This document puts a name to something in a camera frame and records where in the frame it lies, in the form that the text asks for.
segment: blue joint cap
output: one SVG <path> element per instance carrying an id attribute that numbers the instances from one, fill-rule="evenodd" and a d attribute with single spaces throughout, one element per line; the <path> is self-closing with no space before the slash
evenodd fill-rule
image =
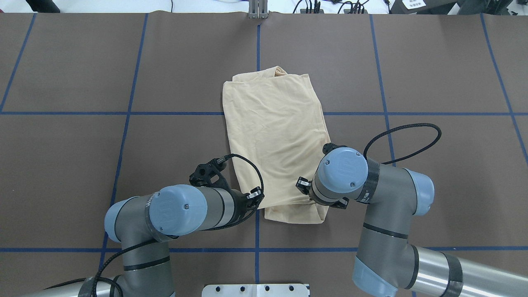
<path id="1" fill-rule="evenodd" d="M 117 235 L 116 235 L 116 220 L 117 220 L 117 216 L 119 215 L 119 212 L 121 211 L 121 208 L 123 208 L 125 203 L 127 203 L 130 199 L 136 198 L 136 197 L 138 197 L 138 196 L 128 198 L 127 200 L 123 200 L 123 201 L 120 201 L 118 203 L 114 203 L 114 205 L 112 205 L 110 207 L 110 209 L 108 209 L 108 211 L 106 212 L 106 215 L 105 215 L 105 231 L 108 234 L 108 238 L 112 239 L 113 241 L 115 241 L 117 243 L 121 242 L 117 238 Z"/>
<path id="2" fill-rule="evenodd" d="M 414 215 L 423 216 L 431 209 L 431 204 L 435 200 L 435 185 L 427 175 L 407 168 L 404 169 L 411 175 L 416 189 L 416 212 Z"/>
<path id="3" fill-rule="evenodd" d="M 376 297 L 394 297 L 398 288 L 388 283 L 376 272 L 355 257 L 352 280 L 358 288 Z"/>
<path id="4" fill-rule="evenodd" d="M 369 167 L 365 157 L 350 147 L 340 147 L 329 152 L 319 163 L 319 180 L 328 190 L 350 193 L 366 181 Z"/>
<path id="5" fill-rule="evenodd" d="M 161 189 L 150 203 L 150 221 L 165 235 L 196 231 L 207 216 L 207 201 L 197 188 L 177 184 Z"/>

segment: cloth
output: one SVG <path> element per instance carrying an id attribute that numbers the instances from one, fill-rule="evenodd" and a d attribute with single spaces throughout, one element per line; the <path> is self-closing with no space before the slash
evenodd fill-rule
<path id="1" fill-rule="evenodd" d="M 292 224 L 324 222 L 328 207 L 295 187 L 299 176 L 314 176 L 323 145 L 330 142 L 310 77 L 279 66 L 243 73 L 224 83 L 222 98 L 231 152 L 248 158 L 262 174 L 264 217 Z M 243 192 L 260 184 L 246 162 L 234 158 L 233 164 Z"/>

